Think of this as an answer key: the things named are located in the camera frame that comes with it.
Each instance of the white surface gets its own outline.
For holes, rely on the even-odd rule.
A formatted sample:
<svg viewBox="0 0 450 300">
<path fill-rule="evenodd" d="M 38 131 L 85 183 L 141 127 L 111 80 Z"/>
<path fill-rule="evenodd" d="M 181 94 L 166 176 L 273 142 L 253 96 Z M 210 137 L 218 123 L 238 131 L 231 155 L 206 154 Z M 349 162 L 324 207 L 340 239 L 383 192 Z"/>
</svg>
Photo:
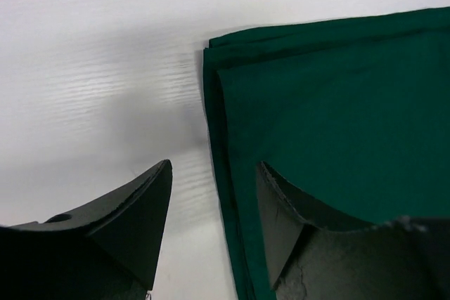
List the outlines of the white surface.
<svg viewBox="0 0 450 300">
<path fill-rule="evenodd" d="M 0 0 L 0 223 L 45 221 L 170 158 L 154 300 L 235 299 L 200 95 L 214 36 L 450 0 Z"/>
</svg>

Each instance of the green fabric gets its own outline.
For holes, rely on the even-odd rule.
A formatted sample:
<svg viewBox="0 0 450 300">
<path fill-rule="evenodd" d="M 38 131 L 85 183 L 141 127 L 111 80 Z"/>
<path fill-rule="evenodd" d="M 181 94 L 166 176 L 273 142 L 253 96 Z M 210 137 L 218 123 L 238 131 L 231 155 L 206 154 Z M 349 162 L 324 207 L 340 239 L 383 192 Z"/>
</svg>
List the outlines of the green fabric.
<svg viewBox="0 0 450 300">
<path fill-rule="evenodd" d="M 450 8 L 236 32 L 210 41 L 203 72 L 240 300 L 275 299 L 259 161 L 365 221 L 450 214 Z"/>
</svg>

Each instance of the green textile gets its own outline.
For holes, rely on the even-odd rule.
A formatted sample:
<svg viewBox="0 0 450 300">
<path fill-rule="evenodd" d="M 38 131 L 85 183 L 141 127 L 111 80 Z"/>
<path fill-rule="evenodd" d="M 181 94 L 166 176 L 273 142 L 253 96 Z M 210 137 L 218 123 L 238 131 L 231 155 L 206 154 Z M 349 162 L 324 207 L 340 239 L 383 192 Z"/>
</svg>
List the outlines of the green textile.
<svg viewBox="0 0 450 300">
<path fill-rule="evenodd" d="M 371 223 L 450 214 L 450 8 L 210 40 L 205 107 L 240 300 L 273 300 L 255 188 L 268 162 Z"/>
</svg>

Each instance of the green cloth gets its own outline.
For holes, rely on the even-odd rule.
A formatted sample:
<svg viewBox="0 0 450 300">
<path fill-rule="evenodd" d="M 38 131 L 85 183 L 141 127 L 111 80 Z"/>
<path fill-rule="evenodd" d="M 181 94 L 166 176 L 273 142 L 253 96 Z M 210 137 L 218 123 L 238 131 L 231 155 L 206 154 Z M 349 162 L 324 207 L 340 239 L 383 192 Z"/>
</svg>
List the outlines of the green cloth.
<svg viewBox="0 0 450 300">
<path fill-rule="evenodd" d="M 450 8 L 212 39 L 214 172 L 240 300 L 273 300 L 255 188 L 268 162 L 371 223 L 450 214 Z"/>
</svg>

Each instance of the folded fabric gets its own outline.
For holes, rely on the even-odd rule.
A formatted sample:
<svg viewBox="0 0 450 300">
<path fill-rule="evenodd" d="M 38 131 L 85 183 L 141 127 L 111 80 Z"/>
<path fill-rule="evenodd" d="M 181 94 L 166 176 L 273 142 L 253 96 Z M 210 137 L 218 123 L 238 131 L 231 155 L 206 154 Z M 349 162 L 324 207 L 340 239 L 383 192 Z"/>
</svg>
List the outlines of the folded fabric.
<svg viewBox="0 0 450 300">
<path fill-rule="evenodd" d="M 240 300 L 275 299 L 255 166 L 352 217 L 450 214 L 450 8 L 210 40 L 205 107 Z"/>
</svg>

